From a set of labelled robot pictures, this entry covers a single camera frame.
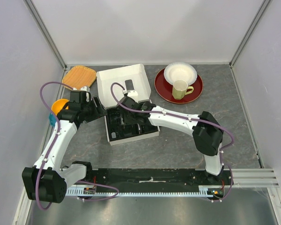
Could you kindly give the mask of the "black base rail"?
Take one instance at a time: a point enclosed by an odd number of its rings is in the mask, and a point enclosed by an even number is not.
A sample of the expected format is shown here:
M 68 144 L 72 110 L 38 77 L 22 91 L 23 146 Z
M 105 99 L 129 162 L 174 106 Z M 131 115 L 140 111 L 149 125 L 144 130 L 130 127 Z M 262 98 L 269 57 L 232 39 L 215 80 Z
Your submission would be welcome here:
M 219 176 L 200 169 L 121 169 L 99 168 L 87 172 L 84 181 L 115 187 L 118 190 L 194 191 L 199 186 L 221 187 L 231 184 L 231 172 L 222 170 Z

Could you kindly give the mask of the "white ceramic bowl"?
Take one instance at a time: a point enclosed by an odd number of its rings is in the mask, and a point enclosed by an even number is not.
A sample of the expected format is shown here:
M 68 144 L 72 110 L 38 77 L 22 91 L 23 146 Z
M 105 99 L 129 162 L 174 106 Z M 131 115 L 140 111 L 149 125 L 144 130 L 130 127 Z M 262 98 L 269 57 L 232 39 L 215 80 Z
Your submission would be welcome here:
M 184 80 L 188 85 L 192 85 L 197 80 L 197 76 L 195 68 L 184 62 L 171 63 L 164 70 L 164 78 L 171 85 L 176 80 Z

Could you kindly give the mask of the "teal dotted plate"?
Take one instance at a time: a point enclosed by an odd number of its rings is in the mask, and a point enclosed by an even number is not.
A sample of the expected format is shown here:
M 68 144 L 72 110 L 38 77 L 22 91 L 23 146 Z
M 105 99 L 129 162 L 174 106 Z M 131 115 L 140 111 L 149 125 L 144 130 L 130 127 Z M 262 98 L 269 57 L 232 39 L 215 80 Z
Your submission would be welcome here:
M 50 115 L 49 115 L 49 121 L 50 121 L 50 125 L 52 127 L 55 127 L 56 119 L 55 119 L 55 117 L 54 117 L 54 115 L 52 113 L 50 113 Z

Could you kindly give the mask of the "red round plate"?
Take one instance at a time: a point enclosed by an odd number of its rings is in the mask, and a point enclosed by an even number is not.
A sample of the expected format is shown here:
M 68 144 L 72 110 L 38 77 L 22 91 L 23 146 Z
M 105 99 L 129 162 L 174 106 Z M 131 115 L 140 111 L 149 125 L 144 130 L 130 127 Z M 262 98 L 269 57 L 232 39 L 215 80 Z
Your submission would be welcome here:
M 164 78 L 164 68 L 160 70 L 155 77 L 155 89 L 157 93 L 166 101 L 174 104 L 187 104 L 196 100 L 203 91 L 203 81 L 198 75 L 196 82 L 192 85 L 194 91 L 191 94 L 184 96 L 181 100 L 176 100 L 172 96 L 172 85 L 169 84 Z

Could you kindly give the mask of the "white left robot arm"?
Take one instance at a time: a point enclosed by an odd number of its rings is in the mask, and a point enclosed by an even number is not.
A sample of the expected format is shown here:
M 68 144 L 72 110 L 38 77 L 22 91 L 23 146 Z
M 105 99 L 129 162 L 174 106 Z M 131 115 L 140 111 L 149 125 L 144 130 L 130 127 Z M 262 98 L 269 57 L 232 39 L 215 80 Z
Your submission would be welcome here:
M 106 115 L 97 96 L 85 90 L 73 90 L 70 99 L 57 114 L 54 131 L 39 159 L 22 172 L 27 196 L 30 200 L 60 203 L 69 187 L 80 181 L 89 184 L 93 180 L 91 163 L 75 161 L 61 171 L 61 162 L 67 147 L 82 123 L 97 120 Z

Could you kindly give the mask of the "white cardboard box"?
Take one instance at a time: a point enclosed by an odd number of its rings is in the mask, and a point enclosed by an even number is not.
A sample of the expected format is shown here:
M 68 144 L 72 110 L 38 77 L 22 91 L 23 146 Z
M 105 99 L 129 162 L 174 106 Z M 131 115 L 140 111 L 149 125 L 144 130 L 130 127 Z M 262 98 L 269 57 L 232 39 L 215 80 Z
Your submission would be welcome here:
M 105 110 L 117 107 L 111 94 L 113 83 L 121 84 L 125 90 L 135 90 L 139 95 L 139 103 L 150 100 L 151 88 L 143 64 L 119 67 L 99 71 L 97 75 L 98 96 Z

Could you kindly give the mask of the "light green mug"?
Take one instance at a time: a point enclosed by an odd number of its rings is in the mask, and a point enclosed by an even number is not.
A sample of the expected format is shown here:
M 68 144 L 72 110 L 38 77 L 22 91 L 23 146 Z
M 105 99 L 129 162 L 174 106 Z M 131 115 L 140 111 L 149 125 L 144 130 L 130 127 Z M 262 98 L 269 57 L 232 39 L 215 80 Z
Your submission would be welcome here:
M 172 96 L 176 100 L 181 100 L 185 95 L 191 94 L 194 91 L 194 87 L 189 86 L 185 80 L 176 80 L 173 83 Z

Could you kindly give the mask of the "black plastic insert tray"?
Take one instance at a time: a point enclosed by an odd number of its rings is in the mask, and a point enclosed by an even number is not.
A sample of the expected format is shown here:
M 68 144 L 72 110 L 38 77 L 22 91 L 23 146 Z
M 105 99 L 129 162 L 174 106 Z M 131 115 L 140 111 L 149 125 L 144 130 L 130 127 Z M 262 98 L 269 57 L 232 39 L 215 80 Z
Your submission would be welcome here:
M 117 107 L 107 109 L 105 126 L 108 143 L 113 145 L 159 136 L 159 127 L 152 125 L 125 125 L 124 116 Z

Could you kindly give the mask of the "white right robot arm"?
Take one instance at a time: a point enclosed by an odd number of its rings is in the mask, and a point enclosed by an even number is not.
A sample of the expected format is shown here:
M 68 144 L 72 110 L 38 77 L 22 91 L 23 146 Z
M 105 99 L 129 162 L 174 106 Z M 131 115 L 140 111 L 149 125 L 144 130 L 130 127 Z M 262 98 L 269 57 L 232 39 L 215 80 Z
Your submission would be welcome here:
M 222 179 L 220 148 L 223 131 L 214 117 L 208 113 L 185 114 L 164 109 L 149 101 L 137 103 L 131 97 L 123 97 L 117 108 L 124 116 L 125 124 L 140 124 L 166 127 L 191 136 L 196 149 L 204 155 L 205 179 L 217 184 Z

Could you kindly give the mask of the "orange small bowl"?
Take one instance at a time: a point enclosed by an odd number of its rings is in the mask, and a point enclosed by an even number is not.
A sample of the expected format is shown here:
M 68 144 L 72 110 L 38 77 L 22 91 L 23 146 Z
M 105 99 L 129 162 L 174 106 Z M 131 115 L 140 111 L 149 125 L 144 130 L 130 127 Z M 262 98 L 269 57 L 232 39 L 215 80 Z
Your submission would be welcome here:
M 57 115 L 63 109 L 64 105 L 68 102 L 68 99 L 59 99 L 52 104 L 51 110 L 54 112 L 55 115 Z

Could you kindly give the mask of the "woven orange tray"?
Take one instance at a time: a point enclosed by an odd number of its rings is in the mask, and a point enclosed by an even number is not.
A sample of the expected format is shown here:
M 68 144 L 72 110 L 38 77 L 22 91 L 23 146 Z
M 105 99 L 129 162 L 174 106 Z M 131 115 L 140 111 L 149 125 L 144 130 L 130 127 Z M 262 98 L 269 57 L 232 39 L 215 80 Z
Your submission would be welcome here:
M 76 89 L 90 87 L 96 80 L 96 71 L 86 66 L 74 66 L 62 79 L 62 83 Z

